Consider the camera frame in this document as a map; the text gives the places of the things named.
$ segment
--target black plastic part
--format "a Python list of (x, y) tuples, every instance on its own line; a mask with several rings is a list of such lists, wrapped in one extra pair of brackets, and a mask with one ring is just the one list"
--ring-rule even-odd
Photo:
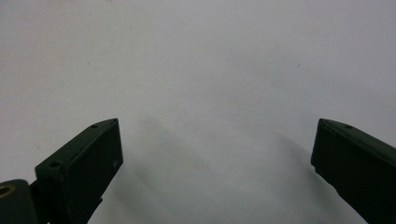
[(0, 223), (38, 224), (35, 206), (25, 180), (10, 180), (0, 184)]
[(46, 206), (38, 213), (41, 221), (86, 224), (122, 163), (117, 119), (77, 135), (35, 168), (32, 194), (36, 204)]
[(396, 223), (396, 148), (320, 119), (311, 163), (368, 223)]

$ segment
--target mounting hole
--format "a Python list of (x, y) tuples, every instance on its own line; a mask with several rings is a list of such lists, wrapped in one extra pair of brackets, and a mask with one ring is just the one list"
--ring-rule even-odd
[(13, 185), (4, 185), (0, 186), (0, 198), (4, 198), (11, 194), (15, 190), (15, 186)]
[(49, 167), (52, 169), (59, 168), (62, 165), (61, 161), (53, 161), (52, 163), (49, 164)]

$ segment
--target white surface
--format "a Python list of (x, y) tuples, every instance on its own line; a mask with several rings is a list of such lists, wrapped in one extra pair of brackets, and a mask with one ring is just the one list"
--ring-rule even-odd
[(0, 182), (119, 118), (90, 223), (364, 223), (315, 174), (319, 118), (396, 146), (396, 2), (4, 0)]

